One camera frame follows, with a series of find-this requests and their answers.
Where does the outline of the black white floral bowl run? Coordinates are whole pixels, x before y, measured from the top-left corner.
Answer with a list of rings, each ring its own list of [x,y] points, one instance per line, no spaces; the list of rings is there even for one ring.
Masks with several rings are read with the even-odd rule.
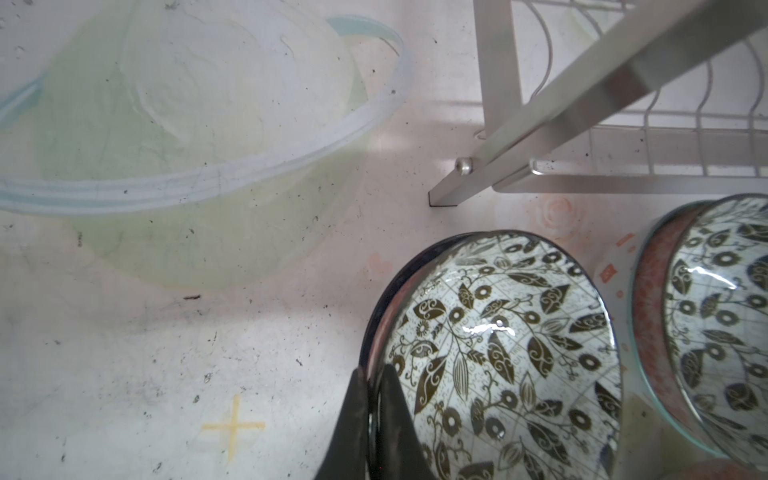
[[[471,232],[411,260],[380,297],[360,361],[375,477],[379,384],[393,365],[435,479],[609,479],[621,429],[615,334],[564,249]]]
[[[612,244],[594,279],[639,379],[695,446],[767,468],[767,198],[680,206]]]

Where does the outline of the two-tier steel dish rack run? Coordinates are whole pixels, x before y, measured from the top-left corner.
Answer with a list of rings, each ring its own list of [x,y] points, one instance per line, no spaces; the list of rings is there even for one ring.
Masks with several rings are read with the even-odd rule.
[[[456,162],[429,193],[433,207],[457,206],[488,187],[515,193],[667,193],[682,179],[546,175],[536,159],[661,89],[766,27],[764,1],[646,1],[629,12],[540,94]]]

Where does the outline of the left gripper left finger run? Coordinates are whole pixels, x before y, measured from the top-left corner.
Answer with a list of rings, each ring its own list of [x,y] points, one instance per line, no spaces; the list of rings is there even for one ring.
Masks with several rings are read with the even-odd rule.
[[[342,408],[316,480],[364,479],[368,450],[369,400],[365,371],[351,375]]]

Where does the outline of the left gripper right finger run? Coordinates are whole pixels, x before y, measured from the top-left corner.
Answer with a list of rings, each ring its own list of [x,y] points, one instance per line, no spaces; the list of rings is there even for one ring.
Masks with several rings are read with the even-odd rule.
[[[393,365],[382,370],[376,418],[375,478],[435,479]]]

